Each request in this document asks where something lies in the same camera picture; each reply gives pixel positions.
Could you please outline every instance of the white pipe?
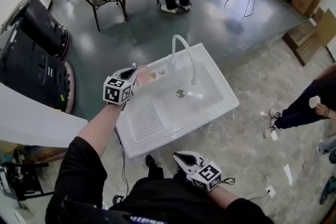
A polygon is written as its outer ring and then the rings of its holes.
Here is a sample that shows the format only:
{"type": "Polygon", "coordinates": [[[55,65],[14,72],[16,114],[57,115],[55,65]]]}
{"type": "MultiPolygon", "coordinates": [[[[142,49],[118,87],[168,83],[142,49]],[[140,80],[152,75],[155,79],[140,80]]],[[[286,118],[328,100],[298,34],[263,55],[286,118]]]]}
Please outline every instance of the white pipe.
{"type": "Polygon", "coordinates": [[[181,37],[180,35],[174,35],[173,36],[173,40],[172,40],[172,45],[173,45],[173,55],[172,58],[173,60],[175,59],[175,43],[176,43],[176,39],[178,39],[184,46],[184,48],[186,49],[189,57],[190,57],[190,61],[191,64],[193,66],[193,79],[191,80],[191,84],[192,85],[196,85],[197,84],[197,71],[196,71],[196,66],[195,66],[195,62],[193,60],[193,57],[191,56],[191,52],[190,52],[190,47],[187,43],[187,41],[185,41],[185,39],[183,37],[181,37]]]}

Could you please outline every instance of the hand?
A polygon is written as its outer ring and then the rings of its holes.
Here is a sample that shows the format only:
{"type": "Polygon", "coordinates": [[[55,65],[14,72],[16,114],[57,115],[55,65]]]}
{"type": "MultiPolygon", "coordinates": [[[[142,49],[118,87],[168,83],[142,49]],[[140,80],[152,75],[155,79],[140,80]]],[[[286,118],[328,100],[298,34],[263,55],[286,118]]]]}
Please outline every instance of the hand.
{"type": "Polygon", "coordinates": [[[317,115],[321,116],[328,116],[329,115],[329,108],[324,104],[317,104],[315,108],[315,112],[317,115]]]}

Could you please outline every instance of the black cable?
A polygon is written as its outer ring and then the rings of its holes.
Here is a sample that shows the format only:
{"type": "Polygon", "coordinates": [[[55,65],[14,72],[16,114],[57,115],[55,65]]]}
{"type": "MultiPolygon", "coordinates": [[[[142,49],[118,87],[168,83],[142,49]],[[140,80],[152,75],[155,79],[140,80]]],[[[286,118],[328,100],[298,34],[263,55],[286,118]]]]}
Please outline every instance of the black cable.
{"type": "Polygon", "coordinates": [[[255,198],[252,198],[252,199],[247,199],[249,201],[252,201],[252,200],[256,200],[256,199],[263,199],[267,194],[270,193],[270,190],[268,190],[264,195],[262,195],[261,197],[255,197],[255,198]]]}
{"type": "Polygon", "coordinates": [[[221,184],[221,183],[224,183],[224,184],[228,184],[228,185],[232,186],[235,182],[236,182],[236,179],[235,179],[235,178],[233,178],[233,177],[228,177],[228,178],[223,179],[223,180],[220,182],[220,184],[221,184]]]}
{"type": "Polygon", "coordinates": [[[125,171],[126,171],[125,151],[124,151],[124,147],[122,146],[122,143],[121,143],[121,140],[120,140],[120,136],[119,136],[119,132],[117,130],[117,127],[114,127],[114,132],[117,135],[117,138],[118,138],[119,143],[120,143],[121,148],[122,148],[122,153],[121,153],[121,155],[122,155],[122,172],[121,172],[121,177],[122,177],[122,180],[124,181],[124,183],[127,186],[127,191],[126,191],[126,197],[127,197],[128,196],[128,191],[129,191],[129,185],[128,185],[128,181],[127,181],[126,174],[125,174],[125,171]]]}

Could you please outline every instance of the black shoe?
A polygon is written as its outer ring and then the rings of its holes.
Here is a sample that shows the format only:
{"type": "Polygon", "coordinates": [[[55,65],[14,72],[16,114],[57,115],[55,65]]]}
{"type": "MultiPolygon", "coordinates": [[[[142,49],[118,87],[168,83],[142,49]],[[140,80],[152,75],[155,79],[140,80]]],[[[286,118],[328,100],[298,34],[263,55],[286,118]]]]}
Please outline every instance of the black shoe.
{"type": "Polygon", "coordinates": [[[150,165],[155,165],[155,166],[158,165],[158,162],[156,161],[156,159],[150,154],[146,156],[145,162],[148,168],[150,165]]]}

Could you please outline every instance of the black sleeve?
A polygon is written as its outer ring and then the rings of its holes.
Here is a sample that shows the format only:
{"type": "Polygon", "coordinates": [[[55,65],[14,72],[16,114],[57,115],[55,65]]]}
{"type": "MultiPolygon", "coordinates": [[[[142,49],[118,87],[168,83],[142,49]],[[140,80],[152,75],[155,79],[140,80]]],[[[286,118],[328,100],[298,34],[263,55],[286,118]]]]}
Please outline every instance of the black sleeve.
{"type": "Polygon", "coordinates": [[[84,139],[75,137],[60,166],[55,193],[46,211],[46,224],[57,223],[60,204],[65,196],[101,208],[106,178],[107,173],[97,152],[84,139]]]}
{"type": "Polygon", "coordinates": [[[234,224],[274,224],[269,217],[265,216],[259,206],[243,198],[233,201],[225,209],[225,217],[228,223],[234,224]]]}

